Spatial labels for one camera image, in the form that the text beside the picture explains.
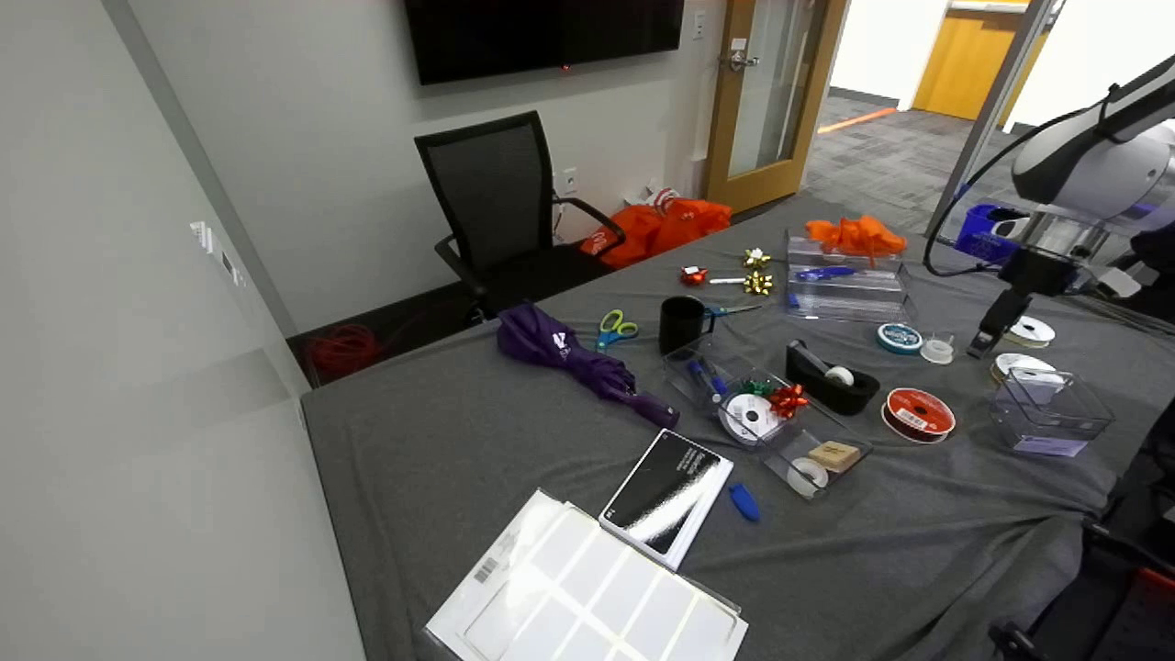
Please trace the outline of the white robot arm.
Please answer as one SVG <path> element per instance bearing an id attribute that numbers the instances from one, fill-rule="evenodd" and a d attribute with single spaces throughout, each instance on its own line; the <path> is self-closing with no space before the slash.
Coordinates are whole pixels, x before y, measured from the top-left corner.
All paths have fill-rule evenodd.
<path id="1" fill-rule="evenodd" d="M 1035 294 L 1094 286 L 1170 309 L 1175 61 L 1029 128 L 1004 152 L 1024 210 L 977 207 L 955 239 L 1004 282 L 977 324 L 974 357 L 992 353 Z"/>

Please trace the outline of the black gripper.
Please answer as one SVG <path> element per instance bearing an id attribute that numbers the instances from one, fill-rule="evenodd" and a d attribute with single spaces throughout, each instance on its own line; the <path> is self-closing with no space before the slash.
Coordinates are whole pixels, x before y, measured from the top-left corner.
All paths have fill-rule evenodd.
<path id="1" fill-rule="evenodd" d="M 1002 335 L 1024 316 L 1035 294 L 1062 294 L 1075 280 L 1075 264 L 1067 256 L 1045 256 L 1035 251 L 1021 251 L 1002 264 L 1004 291 L 984 314 L 974 353 L 988 357 Z"/>

